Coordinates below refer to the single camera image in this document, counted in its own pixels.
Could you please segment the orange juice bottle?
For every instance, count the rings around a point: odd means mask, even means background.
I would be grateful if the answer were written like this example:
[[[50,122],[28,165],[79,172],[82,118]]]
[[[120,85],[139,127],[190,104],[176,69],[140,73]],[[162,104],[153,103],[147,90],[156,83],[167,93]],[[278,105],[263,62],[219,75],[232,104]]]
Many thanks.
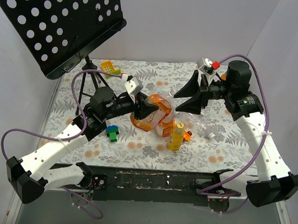
[[[227,73],[224,73],[223,75],[221,75],[220,76],[221,80],[223,80],[223,81],[226,80],[226,75],[227,75]]]

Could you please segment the crushed orange label bottle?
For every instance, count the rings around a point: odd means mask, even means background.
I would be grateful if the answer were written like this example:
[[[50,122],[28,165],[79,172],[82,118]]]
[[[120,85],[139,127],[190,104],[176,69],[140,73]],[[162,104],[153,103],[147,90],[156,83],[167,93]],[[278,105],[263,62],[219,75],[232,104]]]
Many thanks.
[[[158,106],[158,110],[150,113],[144,119],[136,119],[134,113],[131,113],[130,120],[132,124],[140,130],[149,132],[156,127],[161,128],[161,137],[163,130],[173,125],[174,116],[172,108],[172,98],[165,92],[152,94],[145,99],[152,105]]]

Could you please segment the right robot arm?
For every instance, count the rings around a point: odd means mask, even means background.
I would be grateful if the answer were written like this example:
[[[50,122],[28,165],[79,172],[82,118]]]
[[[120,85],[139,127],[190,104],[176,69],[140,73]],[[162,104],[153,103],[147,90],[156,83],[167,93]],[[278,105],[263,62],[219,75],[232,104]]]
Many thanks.
[[[298,174],[293,174],[281,157],[269,131],[269,112],[264,98],[250,90],[250,79],[257,75],[250,61],[233,60],[228,64],[225,79],[216,81],[220,63],[202,58],[197,69],[174,98],[187,98],[176,107],[178,112],[199,115],[210,100],[223,99],[225,107],[242,131],[253,154],[246,166],[215,172],[217,179],[198,193],[224,194],[233,190],[246,195],[255,207],[285,201],[298,191]]]

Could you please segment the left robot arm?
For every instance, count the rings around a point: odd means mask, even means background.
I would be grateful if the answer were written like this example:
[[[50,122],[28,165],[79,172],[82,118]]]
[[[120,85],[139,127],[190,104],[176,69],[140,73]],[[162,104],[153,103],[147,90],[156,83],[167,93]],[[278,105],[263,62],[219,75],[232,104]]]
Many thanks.
[[[35,152],[20,159],[11,157],[6,162],[7,178],[21,202],[31,203],[45,191],[65,185],[85,189],[92,183],[93,172],[83,162],[64,168],[53,166],[67,154],[106,130],[106,120],[132,113],[144,119],[158,110],[158,106],[139,92],[131,97],[127,92],[118,97],[110,87],[101,87],[90,97],[83,114],[76,117],[58,136]]]

